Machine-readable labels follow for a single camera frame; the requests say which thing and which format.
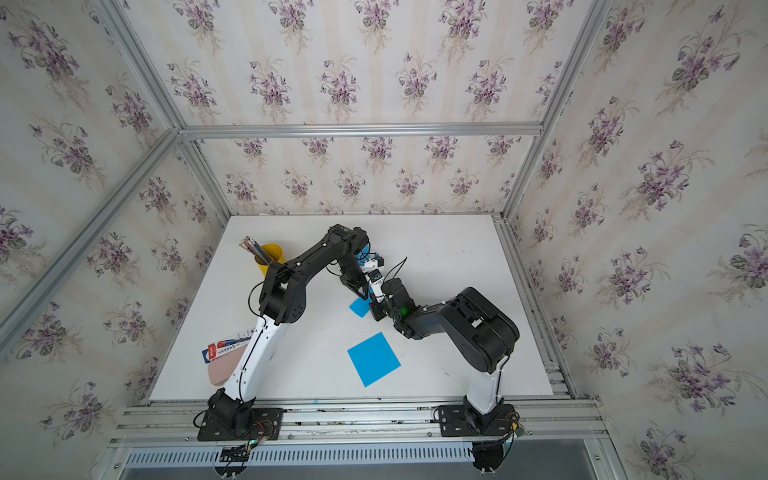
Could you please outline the blue paper sheet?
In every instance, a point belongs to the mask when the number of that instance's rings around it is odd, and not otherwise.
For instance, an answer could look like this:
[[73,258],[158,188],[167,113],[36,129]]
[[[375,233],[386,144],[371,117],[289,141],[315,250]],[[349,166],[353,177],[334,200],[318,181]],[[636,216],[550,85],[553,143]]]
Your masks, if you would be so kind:
[[347,351],[364,387],[369,387],[401,367],[383,333],[364,340]]
[[349,308],[355,315],[364,318],[370,313],[370,304],[370,299],[357,298],[350,304]]

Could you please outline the blue paper sheet front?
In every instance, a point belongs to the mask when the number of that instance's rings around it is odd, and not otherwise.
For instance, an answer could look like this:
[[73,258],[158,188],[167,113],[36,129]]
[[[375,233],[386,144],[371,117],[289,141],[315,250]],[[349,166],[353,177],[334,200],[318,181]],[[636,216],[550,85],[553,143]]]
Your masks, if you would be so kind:
[[347,351],[364,387],[369,387],[401,367],[383,333],[364,340]]

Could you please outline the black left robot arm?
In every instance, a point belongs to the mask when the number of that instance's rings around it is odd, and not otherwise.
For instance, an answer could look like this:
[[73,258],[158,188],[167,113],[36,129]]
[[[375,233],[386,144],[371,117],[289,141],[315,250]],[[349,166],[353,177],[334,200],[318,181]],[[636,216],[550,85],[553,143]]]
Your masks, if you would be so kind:
[[257,397],[260,377],[288,325],[297,322],[307,306],[307,285],[327,266],[340,268],[339,281],[358,298],[369,297],[369,282],[358,255],[369,244],[367,233],[359,228],[331,226],[324,237],[298,257],[268,267],[259,294],[257,317],[260,323],[246,346],[235,371],[224,386],[209,398],[216,411],[250,406]]

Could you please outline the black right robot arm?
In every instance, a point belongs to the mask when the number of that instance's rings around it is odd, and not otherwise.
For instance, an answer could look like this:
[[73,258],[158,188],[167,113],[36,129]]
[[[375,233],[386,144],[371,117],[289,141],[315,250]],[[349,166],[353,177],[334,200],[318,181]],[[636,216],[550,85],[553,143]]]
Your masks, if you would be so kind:
[[445,334],[474,369],[465,405],[488,416],[501,404],[501,364],[520,339],[517,325],[477,289],[467,287],[451,299],[419,306],[399,279],[379,280],[369,287],[371,311],[379,321],[388,317],[404,337],[423,340]]

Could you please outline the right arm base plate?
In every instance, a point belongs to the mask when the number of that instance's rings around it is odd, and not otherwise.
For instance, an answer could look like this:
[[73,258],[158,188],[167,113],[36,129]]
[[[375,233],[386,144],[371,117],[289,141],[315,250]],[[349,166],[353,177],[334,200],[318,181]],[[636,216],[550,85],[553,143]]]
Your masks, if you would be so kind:
[[440,435],[455,437],[505,437],[519,425],[520,415],[514,406],[497,404],[489,413],[481,414],[469,403],[440,405],[435,409]]

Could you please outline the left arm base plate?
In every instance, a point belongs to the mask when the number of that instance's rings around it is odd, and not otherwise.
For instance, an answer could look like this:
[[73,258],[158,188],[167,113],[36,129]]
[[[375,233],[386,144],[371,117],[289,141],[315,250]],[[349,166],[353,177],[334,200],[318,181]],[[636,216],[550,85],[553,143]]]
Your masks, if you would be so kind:
[[276,440],[285,411],[280,408],[251,408],[232,415],[205,412],[198,428],[200,442]]

